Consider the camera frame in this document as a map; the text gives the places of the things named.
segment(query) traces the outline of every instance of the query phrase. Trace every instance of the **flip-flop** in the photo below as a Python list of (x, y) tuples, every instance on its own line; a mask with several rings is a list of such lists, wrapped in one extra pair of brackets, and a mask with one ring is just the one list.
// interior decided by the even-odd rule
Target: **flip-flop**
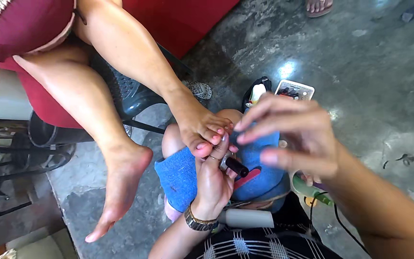
[(319, 12), (309, 12), (306, 11), (306, 16), (309, 18), (316, 18), (316, 17), (320, 17), (322, 15), (326, 15), (327, 13), (329, 13), (332, 10), (333, 4), (329, 7), (326, 7), (325, 9), (323, 9), (323, 11), (319, 11)]

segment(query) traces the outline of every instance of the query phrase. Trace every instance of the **hand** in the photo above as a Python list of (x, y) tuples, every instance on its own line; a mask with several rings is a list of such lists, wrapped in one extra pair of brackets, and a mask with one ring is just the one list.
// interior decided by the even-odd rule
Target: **hand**
[(218, 168), (228, 145), (229, 135), (225, 133), (220, 143), (213, 147), (210, 156), (205, 160), (196, 158), (197, 196), (191, 204), (191, 211), (197, 219), (216, 219), (233, 194), (237, 174), (231, 169), (223, 173)]
[[(247, 129), (253, 121), (257, 122), (256, 125)], [(237, 142), (242, 145), (275, 131), (291, 134), (300, 142), (302, 151), (285, 148), (263, 150), (260, 160), (267, 165), (302, 170), (322, 180), (336, 174), (337, 141), (330, 116), (315, 101), (290, 100), (264, 94), (234, 130), (246, 130), (237, 138)]]

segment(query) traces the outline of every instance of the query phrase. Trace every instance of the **white container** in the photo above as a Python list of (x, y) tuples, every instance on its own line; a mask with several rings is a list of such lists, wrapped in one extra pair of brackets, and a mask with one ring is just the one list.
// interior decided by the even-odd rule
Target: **white container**
[(220, 213), (218, 220), (220, 223), (232, 228), (251, 229), (274, 227), (272, 214), (268, 211), (227, 209)]

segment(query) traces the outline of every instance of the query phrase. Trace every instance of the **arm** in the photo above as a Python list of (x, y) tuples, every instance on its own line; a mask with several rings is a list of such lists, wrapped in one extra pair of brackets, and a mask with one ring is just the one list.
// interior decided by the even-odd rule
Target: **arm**
[[(201, 216), (197, 212), (198, 204), (196, 200), (191, 205), (193, 215), (198, 218), (209, 218), (209, 216)], [(154, 243), (149, 259), (179, 259), (187, 256), (191, 250), (203, 241), (210, 231), (192, 230), (186, 224), (184, 216), (180, 216)]]
[[(191, 204), (191, 211), (196, 219), (214, 220), (218, 218), (233, 193), (233, 171), (223, 173), (218, 168), (219, 160), (226, 154), (229, 145), (227, 133), (220, 144), (213, 148), (205, 160), (196, 159), (197, 195)], [(184, 258), (199, 242), (203, 241), (210, 231), (196, 231), (189, 228), (185, 218), (179, 217), (157, 239), (149, 253), (150, 259)]]
[[(253, 121), (257, 124), (247, 129)], [(235, 128), (245, 129), (239, 144), (276, 130), (297, 135), (302, 151), (270, 148), (261, 161), (322, 179), (373, 258), (414, 258), (414, 203), (349, 154), (317, 103), (265, 94)]]
[(323, 180), (372, 256), (414, 257), (414, 203), (366, 168), (340, 143), (338, 172)]

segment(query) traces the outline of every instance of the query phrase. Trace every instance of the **gray floor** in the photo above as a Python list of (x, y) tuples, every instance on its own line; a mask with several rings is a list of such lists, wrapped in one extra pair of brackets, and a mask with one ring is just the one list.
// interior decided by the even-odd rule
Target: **gray floor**
[[(213, 89), (206, 105), (213, 111), (238, 108), (245, 90), (263, 75), (274, 86), (281, 79), (311, 85), (342, 143), (414, 199), (414, 162), (394, 161), (404, 153), (414, 156), (414, 21), (399, 19), (414, 0), (334, 0), (333, 11), (318, 19), (306, 18), (300, 4), (243, 0), (190, 51), (184, 62)], [(151, 109), (139, 119), (162, 125), (170, 117), (163, 106)], [(134, 131), (132, 137), (153, 149), (154, 160), (161, 157), (160, 135)], [(104, 201), (106, 168), (95, 143), (79, 144), (75, 158), (50, 180), (81, 258), (146, 258), (169, 226), (150, 165), (123, 220), (100, 241), (83, 241)], [(326, 245), (344, 258), (368, 258), (331, 208), (318, 206), (314, 217)]]

